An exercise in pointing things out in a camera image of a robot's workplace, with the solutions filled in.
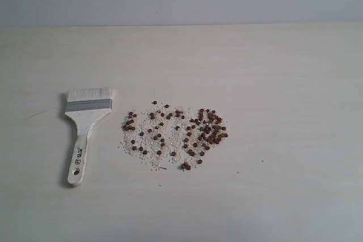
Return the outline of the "white wooden paint brush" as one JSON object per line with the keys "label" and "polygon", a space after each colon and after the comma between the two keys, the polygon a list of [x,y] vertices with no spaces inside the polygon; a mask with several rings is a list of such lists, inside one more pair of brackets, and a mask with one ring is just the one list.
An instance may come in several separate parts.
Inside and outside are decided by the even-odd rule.
{"label": "white wooden paint brush", "polygon": [[77,129],[67,174],[69,186],[76,187],[82,183],[92,130],[100,120],[111,114],[112,105],[113,89],[109,87],[74,90],[67,94],[64,114]]}

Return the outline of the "pile of beans and grains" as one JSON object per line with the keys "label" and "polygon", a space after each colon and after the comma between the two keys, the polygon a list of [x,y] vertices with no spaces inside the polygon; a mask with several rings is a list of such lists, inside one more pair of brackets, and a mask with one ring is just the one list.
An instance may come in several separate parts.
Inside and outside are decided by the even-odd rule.
{"label": "pile of beans and grains", "polygon": [[182,171],[197,168],[229,137],[227,123],[216,110],[157,101],[143,111],[128,112],[121,130],[119,148],[152,171],[169,165]]}

